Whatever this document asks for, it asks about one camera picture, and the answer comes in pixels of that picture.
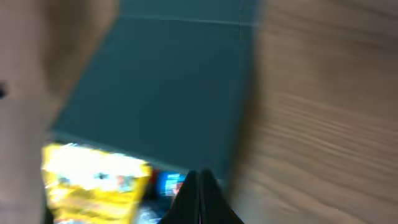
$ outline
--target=wooden surface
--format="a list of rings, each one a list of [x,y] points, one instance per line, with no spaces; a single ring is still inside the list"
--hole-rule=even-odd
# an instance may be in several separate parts
[[[397,223],[398,2],[266,8],[240,208],[258,223]]]
[[[12,96],[0,104],[0,152],[10,153],[0,158],[7,158],[3,165],[19,161],[9,164],[20,173],[38,167],[32,161],[38,154],[15,149],[32,150],[28,140],[37,142],[37,127],[62,106],[117,8],[108,0],[47,1],[43,13],[35,2],[0,4],[0,29],[7,31],[1,33],[0,78],[11,80]],[[260,8],[256,87],[232,202],[238,215],[247,224],[397,223],[398,3],[270,0]],[[25,122],[38,119],[41,108],[12,100],[36,97],[45,83],[44,124]],[[3,180],[8,174],[0,173]],[[25,180],[34,182],[35,175]],[[15,187],[21,183],[14,178],[2,185],[0,199],[32,190]]]

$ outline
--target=wood grain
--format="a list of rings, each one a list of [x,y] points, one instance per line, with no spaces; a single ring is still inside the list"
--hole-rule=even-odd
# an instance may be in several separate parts
[[[397,223],[398,2],[265,7],[239,173],[250,222]]]

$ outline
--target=yellow package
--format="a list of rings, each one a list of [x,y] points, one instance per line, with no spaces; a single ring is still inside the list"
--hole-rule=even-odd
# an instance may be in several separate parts
[[[58,224],[130,224],[151,172],[140,159],[77,144],[43,150],[47,204]]]

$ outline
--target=shiny yellow packaging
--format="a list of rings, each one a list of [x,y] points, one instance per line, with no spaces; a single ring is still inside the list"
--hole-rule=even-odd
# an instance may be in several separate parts
[[[59,224],[128,224],[151,175],[142,160],[76,144],[44,147],[47,204]]]

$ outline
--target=dark triangular object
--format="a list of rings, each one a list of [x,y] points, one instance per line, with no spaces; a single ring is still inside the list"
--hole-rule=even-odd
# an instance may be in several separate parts
[[[198,174],[190,171],[171,209],[159,224],[198,224],[199,211]]]
[[[211,171],[202,171],[199,192],[201,224],[244,224],[229,207]]]

